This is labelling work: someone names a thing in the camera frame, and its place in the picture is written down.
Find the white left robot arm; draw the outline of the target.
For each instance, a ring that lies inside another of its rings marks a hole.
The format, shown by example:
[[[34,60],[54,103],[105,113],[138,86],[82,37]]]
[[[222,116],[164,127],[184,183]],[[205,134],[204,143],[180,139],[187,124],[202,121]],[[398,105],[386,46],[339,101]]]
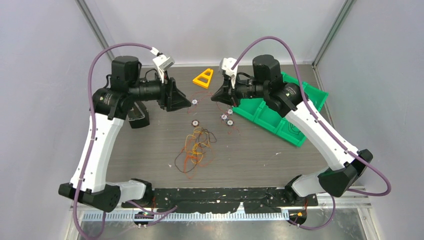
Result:
[[[78,167],[69,182],[58,193],[76,203],[103,212],[112,212],[122,203],[135,202],[148,207],[154,199],[152,184],[132,178],[124,182],[107,182],[107,169],[114,143],[124,122],[134,129],[149,125],[145,106],[156,101],[167,112],[191,106],[168,69],[171,57],[158,54],[154,59],[154,79],[141,77],[142,63],[134,56],[118,56],[111,63],[106,85],[89,95],[89,129]]]

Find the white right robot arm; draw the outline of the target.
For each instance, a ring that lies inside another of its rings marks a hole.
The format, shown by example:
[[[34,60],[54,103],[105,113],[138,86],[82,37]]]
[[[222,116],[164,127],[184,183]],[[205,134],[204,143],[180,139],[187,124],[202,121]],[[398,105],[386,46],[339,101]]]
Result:
[[[343,138],[316,109],[303,84],[285,80],[279,62],[272,55],[255,57],[253,74],[247,75],[246,80],[241,80],[246,74],[238,71],[236,61],[229,57],[220,63],[223,103],[238,107],[242,99],[263,99],[269,109],[300,130],[327,163],[323,170],[293,178],[285,186],[287,202],[299,205],[311,194],[341,197],[351,191],[353,183],[369,167],[372,153],[368,149],[359,150]]]

